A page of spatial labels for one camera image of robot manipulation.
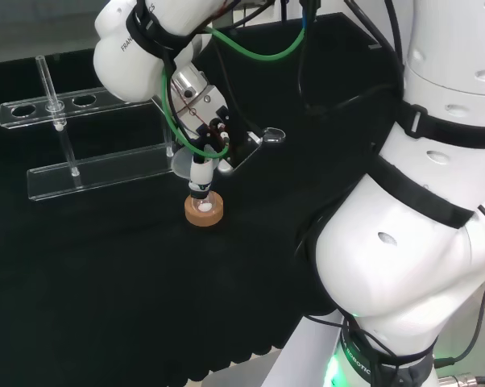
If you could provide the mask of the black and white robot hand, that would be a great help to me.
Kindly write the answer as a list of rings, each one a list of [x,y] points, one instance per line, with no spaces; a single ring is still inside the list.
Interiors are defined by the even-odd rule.
[[[178,177],[189,182],[192,198],[204,200],[211,190],[214,173],[230,175],[260,148],[262,140],[236,123],[226,100],[211,85],[195,98],[189,97],[187,92],[172,96],[188,141],[210,156],[201,156],[179,145],[171,159],[171,168]],[[224,156],[212,157],[224,148],[228,148]]]

